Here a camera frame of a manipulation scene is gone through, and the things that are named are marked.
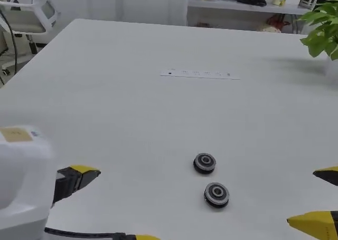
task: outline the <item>red object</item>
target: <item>red object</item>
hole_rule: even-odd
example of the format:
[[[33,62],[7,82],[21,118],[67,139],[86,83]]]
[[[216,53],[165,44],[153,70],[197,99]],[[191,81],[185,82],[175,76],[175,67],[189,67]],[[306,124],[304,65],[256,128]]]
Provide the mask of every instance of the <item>red object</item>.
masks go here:
[[[285,14],[275,14],[271,18],[267,20],[267,24],[271,25],[277,29],[282,29],[285,25],[289,25],[290,23],[284,21]]]

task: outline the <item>chair armrest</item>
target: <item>chair armrest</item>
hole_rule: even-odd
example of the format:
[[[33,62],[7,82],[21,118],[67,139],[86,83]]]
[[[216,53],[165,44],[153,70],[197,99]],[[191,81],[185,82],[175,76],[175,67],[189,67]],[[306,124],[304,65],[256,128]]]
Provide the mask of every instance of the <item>chair armrest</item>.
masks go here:
[[[22,8],[25,8],[25,7],[32,7],[33,5],[32,4],[19,4],[19,3],[13,3],[13,2],[3,2],[3,1],[0,1],[0,5],[3,5],[3,6],[10,6],[10,7],[22,7]]]

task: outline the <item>black cable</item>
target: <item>black cable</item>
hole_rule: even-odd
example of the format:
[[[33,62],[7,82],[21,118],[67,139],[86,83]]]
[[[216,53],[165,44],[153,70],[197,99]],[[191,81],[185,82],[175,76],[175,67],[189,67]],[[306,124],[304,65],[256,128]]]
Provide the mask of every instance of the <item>black cable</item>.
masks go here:
[[[5,14],[2,12],[1,8],[0,8],[0,15],[1,17],[4,19],[4,21],[6,22],[8,28],[10,29],[11,32],[11,37],[12,37],[12,42],[13,42],[13,47],[14,47],[14,75],[16,75],[17,73],[17,49],[16,49],[16,43],[15,43],[15,37],[14,37],[14,33],[12,30],[12,27],[10,26]]]
[[[44,231],[47,234],[62,236],[68,238],[89,238],[89,239],[100,239],[100,238],[110,238],[112,240],[136,240],[135,235],[126,235],[125,233],[78,233],[78,232],[69,232],[69,231],[60,231],[54,228],[45,228]]]
[[[4,82],[4,80],[2,79],[1,76],[0,76],[0,81],[1,81],[1,83],[2,83],[3,85],[5,85],[5,82]]]

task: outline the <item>bearing inner ring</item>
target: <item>bearing inner ring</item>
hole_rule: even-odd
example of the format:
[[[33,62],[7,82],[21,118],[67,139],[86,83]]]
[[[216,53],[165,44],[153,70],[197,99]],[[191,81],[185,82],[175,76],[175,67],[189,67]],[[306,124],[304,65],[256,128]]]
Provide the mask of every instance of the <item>bearing inner ring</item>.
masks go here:
[[[205,164],[210,164],[211,163],[211,159],[208,156],[202,156],[201,161],[203,163],[205,163]]]
[[[224,191],[222,188],[215,186],[212,188],[212,194],[216,197],[222,197],[224,195]]]

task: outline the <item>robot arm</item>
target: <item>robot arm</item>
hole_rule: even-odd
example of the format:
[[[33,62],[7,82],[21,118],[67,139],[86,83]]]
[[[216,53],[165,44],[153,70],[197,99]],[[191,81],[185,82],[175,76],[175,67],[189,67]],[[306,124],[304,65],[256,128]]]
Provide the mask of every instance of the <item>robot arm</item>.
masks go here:
[[[338,167],[313,172],[335,186],[338,186]],[[315,211],[287,219],[288,224],[320,240],[338,240],[338,211]]]
[[[100,173],[81,165],[57,171],[52,149],[41,132],[24,126],[0,128],[0,239],[159,240],[125,233],[84,234],[45,228],[51,207]]]

